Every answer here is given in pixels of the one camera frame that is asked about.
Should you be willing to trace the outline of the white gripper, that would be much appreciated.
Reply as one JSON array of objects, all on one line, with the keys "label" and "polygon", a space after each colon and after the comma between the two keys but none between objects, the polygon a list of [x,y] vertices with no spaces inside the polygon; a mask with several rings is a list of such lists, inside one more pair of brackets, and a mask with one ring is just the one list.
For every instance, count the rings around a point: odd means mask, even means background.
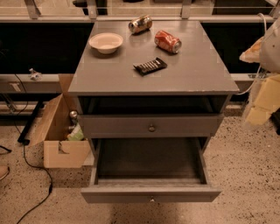
[{"label": "white gripper", "polygon": [[[259,63],[262,41],[263,38],[259,38],[240,55],[239,60]],[[244,122],[252,126],[264,125],[278,109],[280,109],[280,74],[257,79],[249,93],[248,105],[244,111]]]}]

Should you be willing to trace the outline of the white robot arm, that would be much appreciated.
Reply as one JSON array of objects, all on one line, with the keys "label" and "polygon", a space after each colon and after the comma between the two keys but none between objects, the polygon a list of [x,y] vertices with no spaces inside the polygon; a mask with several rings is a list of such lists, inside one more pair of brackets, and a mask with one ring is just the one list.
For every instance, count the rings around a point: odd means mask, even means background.
[{"label": "white robot arm", "polygon": [[246,124],[263,125],[280,109],[280,17],[239,59],[269,72],[267,78],[254,80],[243,114]]}]

